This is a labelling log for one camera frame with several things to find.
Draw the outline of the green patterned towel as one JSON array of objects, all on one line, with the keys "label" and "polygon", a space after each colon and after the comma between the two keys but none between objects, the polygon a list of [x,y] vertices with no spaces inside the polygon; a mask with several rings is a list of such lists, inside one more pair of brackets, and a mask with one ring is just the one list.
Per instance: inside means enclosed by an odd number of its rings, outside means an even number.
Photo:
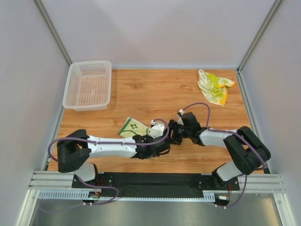
[{"label": "green patterned towel", "polygon": [[124,125],[121,127],[120,131],[118,132],[118,135],[123,138],[129,138],[133,137],[135,135],[148,135],[150,133],[151,129],[138,120],[127,117]]}]

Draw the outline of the white yellow patterned towel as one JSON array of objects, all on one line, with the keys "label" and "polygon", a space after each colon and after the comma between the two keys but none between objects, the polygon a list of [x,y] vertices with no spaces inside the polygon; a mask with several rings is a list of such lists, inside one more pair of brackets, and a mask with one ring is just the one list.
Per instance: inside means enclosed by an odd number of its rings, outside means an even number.
[{"label": "white yellow patterned towel", "polygon": [[228,97],[228,88],[233,87],[235,82],[205,72],[204,70],[199,70],[197,85],[209,103],[225,106]]}]

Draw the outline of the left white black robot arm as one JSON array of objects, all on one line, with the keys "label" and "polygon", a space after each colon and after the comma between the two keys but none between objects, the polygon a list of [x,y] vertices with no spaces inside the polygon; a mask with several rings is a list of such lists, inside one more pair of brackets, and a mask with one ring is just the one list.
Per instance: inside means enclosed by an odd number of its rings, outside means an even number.
[{"label": "left white black robot arm", "polygon": [[96,179],[97,167],[88,159],[125,157],[149,159],[169,153],[170,144],[164,136],[149,135],[114,139],[88,135],[79,129],[57,141],[57,163],[60,173],[73,173],[85,182]]}]

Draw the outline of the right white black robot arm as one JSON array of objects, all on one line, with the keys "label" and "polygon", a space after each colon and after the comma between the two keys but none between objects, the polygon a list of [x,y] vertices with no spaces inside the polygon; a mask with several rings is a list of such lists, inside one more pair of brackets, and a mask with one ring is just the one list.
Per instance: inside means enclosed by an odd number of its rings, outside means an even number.
[{"label": "right white black robot arm", "polygon": [[265,168],[271,158],[268,148],[247,126],[237,130],[201,127],[191,112],[180,114],[177,121],[170,120],[168,126],[168,141],[171,144],[180,145],[184,138],[189,138],[196,145],[228,150],[231,161],[212,172],[211,183],[217,189],[226,187],[228,182],[240,175],[250,175]]}]

